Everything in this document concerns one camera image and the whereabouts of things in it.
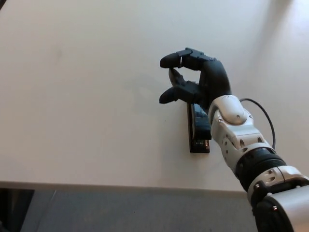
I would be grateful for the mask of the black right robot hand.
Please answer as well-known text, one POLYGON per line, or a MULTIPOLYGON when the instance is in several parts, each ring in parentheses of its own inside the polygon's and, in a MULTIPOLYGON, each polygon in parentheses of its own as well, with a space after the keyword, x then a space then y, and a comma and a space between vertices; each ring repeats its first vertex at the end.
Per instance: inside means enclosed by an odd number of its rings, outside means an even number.
POLYGON ((161 58, 160 67, 169 70, 172 84, 172 87, 159 97, 160 104, 181 100, 189 104, 198 104, 207 112, 213 100, 232 93, 222 62, 201 51, 186 48, 171 53, 161 58), (199 71, 199 82, 186 81, 177 68, 199 71))

